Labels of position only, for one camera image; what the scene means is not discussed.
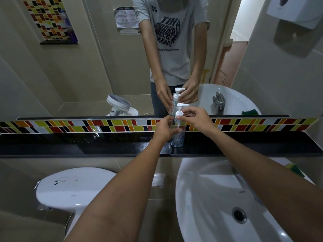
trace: t-shirt sleeve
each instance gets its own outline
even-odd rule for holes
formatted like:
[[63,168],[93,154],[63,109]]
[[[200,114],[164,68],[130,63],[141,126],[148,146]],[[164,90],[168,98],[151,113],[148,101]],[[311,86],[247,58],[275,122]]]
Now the t-shirt sleeve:
[[138,24],[144,19],[150,20],[148,7],[144,0],[132,0],[132,3],[133,7],[135,8],[135,14]]
[[207,19],[207,7],[209,5],[208,0],[196,0],[194,5],[194,26],[198,23],[205,22],[207,24],[207,29],[210,28],[210,21]]

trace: sink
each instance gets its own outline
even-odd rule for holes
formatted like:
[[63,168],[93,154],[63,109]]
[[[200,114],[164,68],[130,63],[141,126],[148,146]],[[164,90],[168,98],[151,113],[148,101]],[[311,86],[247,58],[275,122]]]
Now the sink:
[[252,109],[256,109],[258,114],[261,114],[257,106],[249,98],[231,88],[216,84],[200,84],[199,100],[190,105],[204,108],[210,115],[214,114],[212,97],[216,95],[216,92],[222,93],[225,98],[223,114],[241,115],[242,111]]
[[[272,159],[283,165],[290,163],[286,158]],[[183,158],[175,200],[184,241],[292,242],[232,170],[224,158]],[[234,209],[244,214],[233,214]]]

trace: forearm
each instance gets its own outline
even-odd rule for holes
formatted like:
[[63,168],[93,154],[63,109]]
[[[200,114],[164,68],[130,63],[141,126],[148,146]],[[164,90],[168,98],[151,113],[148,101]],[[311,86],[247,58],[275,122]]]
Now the forearm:
[[160,66],[158,46],[152,28],[146,27],[146,30],[142,33],[142,38],[152,77],[155,81],[164,79]]
[[321,239],[323,192],[319,188],[215,127],[207,135],[294,241],[305,241],[306,236],[312,238],[308,241]]
[[136,241],[163,146],[152,139],[93,199],[66,241]]
[[194,64],[192,75],[201,80],[207,52],[207,25],[200,23],[195,26]]

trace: jeans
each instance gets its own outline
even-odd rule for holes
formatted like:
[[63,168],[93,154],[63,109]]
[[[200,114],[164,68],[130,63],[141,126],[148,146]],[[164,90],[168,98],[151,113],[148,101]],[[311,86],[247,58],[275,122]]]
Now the jeans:
[[[169,86],[169,89],[171,90],[172,94],[175,93],[176,87],[183,87],[183,85]],[[162,117],[169,115],[166,107],[163,105],[163,103],[161,102],[161,100],[157,95],[156,85],[154,82],[150,82],[150,90],[151,90],[152,106],[154,107],[154,114]]]

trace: hand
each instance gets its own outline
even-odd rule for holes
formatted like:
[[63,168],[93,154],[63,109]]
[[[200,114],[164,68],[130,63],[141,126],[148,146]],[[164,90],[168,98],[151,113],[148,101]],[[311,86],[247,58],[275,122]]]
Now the hand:
[[171,129],[170,126],[172,124],[172,121],[175,119],[175,117],[166,116],[165,118],[162,118],[160,122],[156,124],[156,130],[154,133],[153,139],[158,139],[162,141],[164,144],[169,141],[172,136],[176,133],[182,132],[183,130],[180,128]]
[[196,76],[191,76],[183,85],[186,90],[178,98],[179,103],[191,104],[198,100],[200,80]]
[[214,123],[204,108],[188,107],[182,109],[184,116],[178,116],[180,121],[188,122],[197,130],[207,135],[215,128]]
[[159,99],[166,107],[167,112],[170,114],[172,112],[173,106],[173,95],[165,79],[155,81],[156,91]]

